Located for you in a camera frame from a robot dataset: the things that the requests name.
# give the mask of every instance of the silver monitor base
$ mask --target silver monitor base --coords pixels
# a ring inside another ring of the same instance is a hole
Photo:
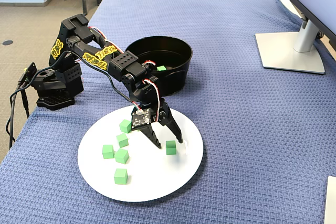
[[[256,34],[264,68],[324,74],[320,54],[313,45],[310,52],[296,52],[293,47],[298,32]]]

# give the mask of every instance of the monitor stand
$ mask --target monitor stand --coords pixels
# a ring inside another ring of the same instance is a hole
[[[324,74],[320,54],[313,45],[319,29],[309,20],[299,32],[256,34],[264,68]]]

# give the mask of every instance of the monitor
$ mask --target monitor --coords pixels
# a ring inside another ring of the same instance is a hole
[[[256,34],[262,64],[276,68],[324,73],[322,59],[313,42],[321,30],[336,42],[336,0],[291,0],[308,18],[299,32]]]

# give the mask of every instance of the white plate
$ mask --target white plate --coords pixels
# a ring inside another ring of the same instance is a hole
[[[107,114],[96,122],[83,137],[78,148],[78,167],[85,181],[97,192],[120,201],[140,202],[158,199],[178,190],[196,173],[203,156],[203,141],[196,125],[175,110],[172,115],[182,131],[183,143],[159,123],[152,123],[162,148],[158,149],[140,131],[127,134],[130,158],[125,165],[114,158],[103,159],[102,147],[112,144],[119,149],[116,136],[119,124],[131,120],[133,106]],[[166,155],[165,142],[176,141],[176,155]],[[126,168],[126,185],[114,183],[116,168]]]

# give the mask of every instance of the robotic arm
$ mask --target robotic arm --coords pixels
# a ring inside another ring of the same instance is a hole
[[[151,123],[159,122],[166,125],[182,143],[181,130],[169,106],[160,96],[160,81],[151,74],[153,62],[140,63],[137,56],[129,51],[123,52],[108,41],[101,31],[87,24],[88,20],[82,14],[62,21],[49,59],[49,65],[53,67],[40,73],[33,82],[39,95],[37,105],[56,110],[75,103],[74,96],[83,91],[80,64],[75,62],[80,58],[122,82],[129,92],[129,98],[123,96],[134,104],[140,103],[132,111],[133,131],[140,130],[155,146],[161,148],[151,126]],[[92,41],[100,48],[88,45]],[[26,71],[27,78],[32,79],[36,71],[32,63]]]

